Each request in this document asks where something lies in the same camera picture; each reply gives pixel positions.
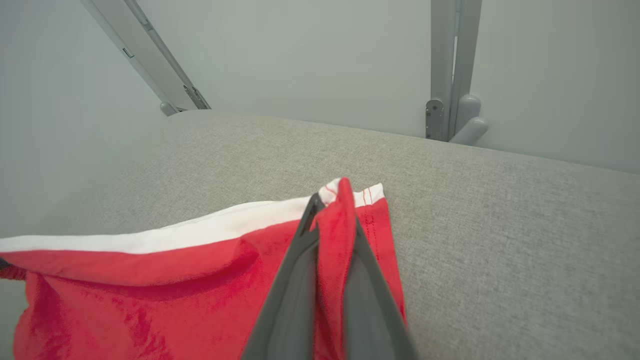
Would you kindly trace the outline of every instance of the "metal bracket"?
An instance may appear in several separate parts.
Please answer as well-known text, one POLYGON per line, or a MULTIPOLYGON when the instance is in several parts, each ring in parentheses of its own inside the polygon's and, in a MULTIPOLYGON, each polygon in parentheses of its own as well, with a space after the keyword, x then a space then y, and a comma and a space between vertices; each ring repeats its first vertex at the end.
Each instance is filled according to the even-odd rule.
POLYGON ((160 110, 162 110, 162 112, 168 117, 178 113, 178 111, 176 111, 176 109, 174 109, 171 104, 164 101, 160 104, 160 110))
POLYGON ((207 105, 205 105, 202 102, 202 97, 199 97, 196 92, 194 92, 195 87, 188 87, 186 85, 182 86, 184 88, 184 91, 187 93, 187 95, 189 95, 189 98, 191 99, 191 101, 193 101, 194 104, 196 104, 196 107, 198 109, 208 109, 209 107, 207 105))
POLYGON ((474 145, 489 130, 489 122, 480 117, 480 99, 473 95, 464 95, 458 101, 458 120, 456 134, 450 143, 474 145))
POLYGON ((124 2, 127 4, 138 22, 140 22, 142 28, 145 30, 149 38, 151 38, 151 41, 154 42, 158 50, 160 50, 160 53, 164 56, 166 61, 168 61, 169 65, 171 65, 171 68, 178 75, 178 78, 182 80, 182 84, 184 84, 184 91, 187 93, 187 95, 189 95, 191 101, 193 101, 198 109, 211 109, 202 94, 198 91, 198 89, 196 89, 195 86, 193 86, 193 83, 184 72, 182 67, 180 67, 178 61, 175 59, 175 57, 173 57, 173 54, 171 53, 171 51, 169 51, 169 48, 166 46, 154 26, 151 25, 151 22, 145 15, 145 12, 142 11, 142 8, 140 8, 137 0, 124 0, 124 2))
POLYGON ((440 99, 431 99, 425 109, 427 139, 446 141, 443 135, 444 104, 440 99))

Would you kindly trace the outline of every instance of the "gray cushion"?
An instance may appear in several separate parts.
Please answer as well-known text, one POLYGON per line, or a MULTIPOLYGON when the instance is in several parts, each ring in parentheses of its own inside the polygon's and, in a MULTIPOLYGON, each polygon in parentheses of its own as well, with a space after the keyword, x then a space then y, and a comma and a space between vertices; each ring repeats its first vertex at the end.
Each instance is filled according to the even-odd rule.
POLYGON ((382 182, 425 358, 640 357, 640 176, 272 117, 171 120, 37 232, 142 231, 339 176, 382 182))

